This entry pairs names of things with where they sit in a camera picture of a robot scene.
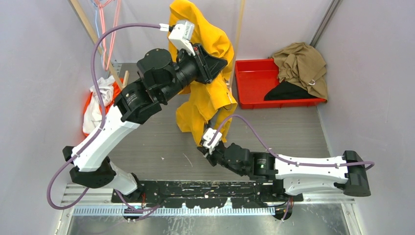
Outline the yellow pleated skirt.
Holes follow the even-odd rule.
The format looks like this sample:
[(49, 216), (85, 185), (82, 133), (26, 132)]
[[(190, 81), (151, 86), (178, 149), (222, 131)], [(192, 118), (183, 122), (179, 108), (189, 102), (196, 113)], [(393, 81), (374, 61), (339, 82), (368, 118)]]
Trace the yellow pleated skirt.
[(227, 34), (212, 25), (197, 6), (188, 0), (175, 0), (170, 5), (169, 24), (173, 25), (179, 20), (188, 20), (195, 25), (191, 43), (201, 44), (210, 55), (225, 59), (228, 64), (210, 84), (192, 82), (180, 92), (190, 96), (176, 110), (177, 126), (181, 132), (191, 133), (195, 144), (200, 146), (205, 125), (216, 118), (214, 128), (220, 128), (221, 140), (226, 142), (231, 120), (223, 126), (220, 124), (237, 107), (237, 102), (226, 85), (233, 68), (233, 46)]

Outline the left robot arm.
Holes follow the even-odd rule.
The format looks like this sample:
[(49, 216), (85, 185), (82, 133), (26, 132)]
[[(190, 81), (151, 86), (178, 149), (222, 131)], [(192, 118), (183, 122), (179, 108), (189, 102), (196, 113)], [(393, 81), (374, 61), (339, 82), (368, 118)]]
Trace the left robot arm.
[(74, 183), (88, 188), (108, 186), (131, 202), (141, 199), (143, 190), (136, 175), (119, 169), (108, 155), (190, 83), (210, 84), (227, 65), (225, 59), (209, 54), (201, 44), (190, 49), (179, 50), (176, 60), (160, 48), (138, 60), (138, 80), (116, 96), (101, 124), (84, 141), (73, 148), (65, 147), (64, 152), (74, 157), (69, 172)]

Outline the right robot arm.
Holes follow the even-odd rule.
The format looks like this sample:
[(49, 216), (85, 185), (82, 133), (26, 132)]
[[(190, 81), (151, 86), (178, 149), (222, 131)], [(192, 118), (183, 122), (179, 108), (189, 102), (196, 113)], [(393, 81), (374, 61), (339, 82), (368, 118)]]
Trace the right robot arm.
[(251, 152), (235, 143), (222, 142), (210, 150), (197, 148), (212, 165), (220, 165), (257, 183), (272, 182), (272, 196), (284, 201), (289, 196), (315, 191), (341, 191), (353, 197), (371, 195), (368, 162), (353, 150), (330, 158), (275, 157), (269, 152)]

